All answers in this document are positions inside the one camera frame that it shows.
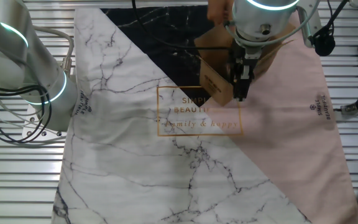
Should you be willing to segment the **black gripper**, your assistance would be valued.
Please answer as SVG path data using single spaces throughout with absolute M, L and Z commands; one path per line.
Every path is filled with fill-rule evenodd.
M 254 69 L 262 54 L 261 47 L 241 46 L 236 41 L 229 51 L 229 74 L 233 77 L 233 96 L 237 101 L 247 98 L 250 85 L 254 79 Z

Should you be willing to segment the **person's bare hand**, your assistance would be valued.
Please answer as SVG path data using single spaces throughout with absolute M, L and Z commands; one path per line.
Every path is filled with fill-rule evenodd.
M 215 26 L 222 24 L 224 21 L 232 19 L 232 5 L 234 0 L 208 0 L 207 18 Z

